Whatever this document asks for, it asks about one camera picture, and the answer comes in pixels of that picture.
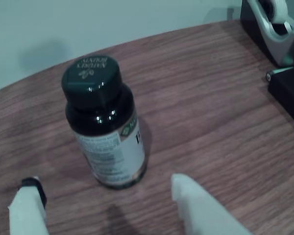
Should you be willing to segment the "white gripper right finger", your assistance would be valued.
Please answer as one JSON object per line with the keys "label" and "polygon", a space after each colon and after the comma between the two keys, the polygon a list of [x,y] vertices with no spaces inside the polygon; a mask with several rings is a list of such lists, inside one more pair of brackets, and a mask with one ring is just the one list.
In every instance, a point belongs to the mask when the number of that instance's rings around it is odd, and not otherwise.
{"label": "white gripper right finger", "polygon": [[251,234],[217,199],[186,174],[171,175],[171,197],[177,204],[186,235]]}

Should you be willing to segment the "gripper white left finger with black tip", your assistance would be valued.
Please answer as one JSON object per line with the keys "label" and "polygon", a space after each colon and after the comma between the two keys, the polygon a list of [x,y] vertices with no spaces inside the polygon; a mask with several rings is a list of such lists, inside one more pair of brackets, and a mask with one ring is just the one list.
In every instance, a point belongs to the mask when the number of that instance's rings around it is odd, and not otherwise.
{"label": "gripper white left finger with black tip", "polygon": [[47,197],[38,176],[22,179],[9,209],[11,235],[48,235]]}

